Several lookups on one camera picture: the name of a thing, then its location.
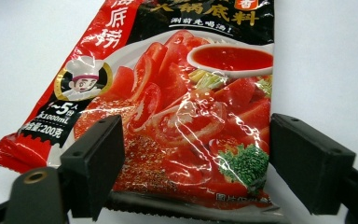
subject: red label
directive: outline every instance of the red label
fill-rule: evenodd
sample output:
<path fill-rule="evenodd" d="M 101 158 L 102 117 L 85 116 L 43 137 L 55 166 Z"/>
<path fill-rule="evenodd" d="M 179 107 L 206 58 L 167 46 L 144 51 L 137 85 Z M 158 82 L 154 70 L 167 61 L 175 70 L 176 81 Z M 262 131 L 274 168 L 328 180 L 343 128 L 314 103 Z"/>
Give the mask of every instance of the red label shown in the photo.
<path fill-rule="evenodd" d="M 239 10 L 254 10 L 258 7 L 258 0 L 236 0 L 235 8 Z"/>

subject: plastic packaging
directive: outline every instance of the plastic packaging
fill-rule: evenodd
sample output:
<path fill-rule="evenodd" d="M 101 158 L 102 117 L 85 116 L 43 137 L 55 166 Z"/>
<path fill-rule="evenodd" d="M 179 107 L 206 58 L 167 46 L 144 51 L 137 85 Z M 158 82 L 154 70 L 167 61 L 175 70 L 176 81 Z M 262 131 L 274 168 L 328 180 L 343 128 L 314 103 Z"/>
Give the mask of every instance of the plastic packaging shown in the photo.
<path fill-rule="evenodd" d="M 106 1 L 0 165 L 58 167 L 95 121 L 123 118 L 113 190 L 219 210 L 273 206 L 269 164 L 272 0 Z"/>

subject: red package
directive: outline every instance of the red package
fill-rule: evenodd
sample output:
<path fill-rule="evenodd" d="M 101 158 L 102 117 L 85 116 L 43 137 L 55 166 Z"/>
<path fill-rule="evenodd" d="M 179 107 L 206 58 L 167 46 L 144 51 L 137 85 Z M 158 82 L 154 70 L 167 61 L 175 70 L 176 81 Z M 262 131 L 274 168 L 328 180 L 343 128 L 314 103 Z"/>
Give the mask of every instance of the red package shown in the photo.
<path fill-rule="evenodd" d="M 271 205 L 273 1 L 106 1 L 0 165 L 60 165 L 95 121 L 123 118 L 115 191 L 219 209 Z"/>

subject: broccoli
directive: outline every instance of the broccoli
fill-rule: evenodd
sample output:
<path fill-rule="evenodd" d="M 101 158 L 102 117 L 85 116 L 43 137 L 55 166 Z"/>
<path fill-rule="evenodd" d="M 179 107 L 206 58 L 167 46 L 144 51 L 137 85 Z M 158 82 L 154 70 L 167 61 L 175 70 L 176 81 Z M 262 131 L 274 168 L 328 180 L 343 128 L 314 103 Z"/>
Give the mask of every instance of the broccoli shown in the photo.
<path fill-rule="evenodd" d="M 254 144 L 237 146 L 238 153 L 219 151 L 219 171 L 231 181 L 239 181 L 251 194 L 264 187 L 269 155 Z"/>

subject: crinkled plastic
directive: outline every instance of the crinkled plastic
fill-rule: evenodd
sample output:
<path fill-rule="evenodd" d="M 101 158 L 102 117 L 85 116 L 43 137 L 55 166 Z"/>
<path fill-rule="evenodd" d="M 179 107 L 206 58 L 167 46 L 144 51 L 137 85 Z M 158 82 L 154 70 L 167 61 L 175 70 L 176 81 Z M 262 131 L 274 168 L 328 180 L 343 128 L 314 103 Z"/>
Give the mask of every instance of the crinkled plastic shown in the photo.
<path fill-rule="evenodd" d="M 60 165 L 95 121 L 123 118 L 113 190 L 220 210 L 272 206 L 272 0 L 108 0 L 16 133 L 0 165 Z"/>

